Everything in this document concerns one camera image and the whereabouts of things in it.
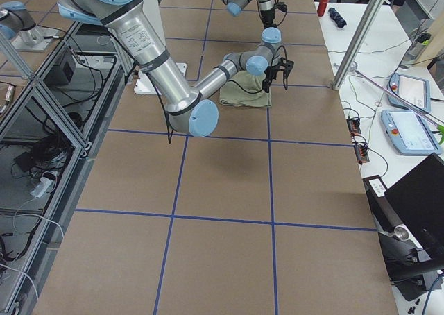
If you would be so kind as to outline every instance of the screen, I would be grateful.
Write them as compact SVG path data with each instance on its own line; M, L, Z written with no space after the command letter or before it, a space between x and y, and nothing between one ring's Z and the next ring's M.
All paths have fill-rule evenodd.
M426 89L423 80L399 76L398 94L404 100L418 106L425 107Z
M444 161L432 153L385 193L432 258L444 258Z
M390 112L402 141L409 150L434 150L427 131L412 112Z

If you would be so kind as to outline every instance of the black monitor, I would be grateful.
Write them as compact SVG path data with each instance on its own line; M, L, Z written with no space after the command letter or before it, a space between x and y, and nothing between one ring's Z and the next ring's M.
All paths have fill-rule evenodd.
M385 196L429 256L444 259L444 161L432 153Z

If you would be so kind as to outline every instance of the white table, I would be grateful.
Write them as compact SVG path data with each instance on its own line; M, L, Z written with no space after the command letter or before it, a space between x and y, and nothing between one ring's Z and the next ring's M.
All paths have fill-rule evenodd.
M345 28L337 28L335 23L330 19L328 12L325 11L323 17L319 18L321 28L323 31L325 45L329 52L330 62L334 73L337 71L337 65L339 65L345 55L345 53L337 53L334 51L346 51L347 47L354 35L356 28L359 24L361 16L363 15L366 5L361 4L348 4L348 3L331 3L327 6L327 9L334 7L341 16L347 21ZM398 66L405 51L409 48L410 41L407 34L401 27L398 19L393 14L393 11L388 6L382 6L378 16L376 17L366 39L361 47L360 54L356 57L355 61L358 64L358 70L369 77L387 77L390 76L393 70ZM373 51L384 51L379 53L370 53ZM443 94L439 90L438 86L434 82L434 79L425 68L427 62L424 63L424 67L410 67L409 69L399 69L398 73L408 74L410 76L417 76L430 81L431 96L438 99L443 99ZM360 117L371 117L373 111L368 107L357 102L355 93L349 82L349 77L342 84L339 91L344 108L356 110ZM369 141L369 147L378 152L388 162L388 171L383 177L387 187L391 187L402 176L412 170L417 164L425 159L425 156L405 156L400 155L392 146L388 136L385 134L383 128L380 113L385 109L397 109L390 105L384 93L369 83L366 79L351 76L355 91L358 99L370 106L371 108L377 108L377 114L372 124L371 119L361 119L361 131L363 137ZM382 86L386 86L388 83L387 78L375 78L376 82ZM347 117L350 112L351 117L355 117L356 114L353 111L345 110L345 116ZM444 103L432 102L431 114L437 116L440 119L444 119ZM369 153L370 162L365 163L361 169L361 175L363 178L373 175L382 175L386 169L386 164L382 158L377 154ZM393 288L398 311L400 315L405 315L410 307L415 306L414 302L407 302L398 289ZM425 295L421 297L421 303L416 306L415 314L421 314L422 306L424 305ZM429 315L442 315L444 310L444 291L432 292L429 304L427 306L427 314Z

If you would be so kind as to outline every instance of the folded towel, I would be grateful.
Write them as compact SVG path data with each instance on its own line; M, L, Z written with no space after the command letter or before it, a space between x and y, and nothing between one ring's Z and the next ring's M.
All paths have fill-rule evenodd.
M231 80L238 83L248 92L257 92L262 88L265 74L254 76L247 71L240 71ZM221 105L233 105L235 107L271 107L271 92L260 91L247 93L232 81L228 81L220 90L219 103Z

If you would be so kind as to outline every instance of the sticker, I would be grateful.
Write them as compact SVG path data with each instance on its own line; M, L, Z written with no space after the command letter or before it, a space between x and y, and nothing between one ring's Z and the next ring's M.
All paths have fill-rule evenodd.
M373 179L368 181L368 183L370 183L371 187L373 188L373 190L376 193L376 196L378 197L384 197L385 193L386 193L386 188L385 186L381 183L381 180L379 178Z
M138 56L153 44L148 31L141 24L120 33L120 37L133 56Z

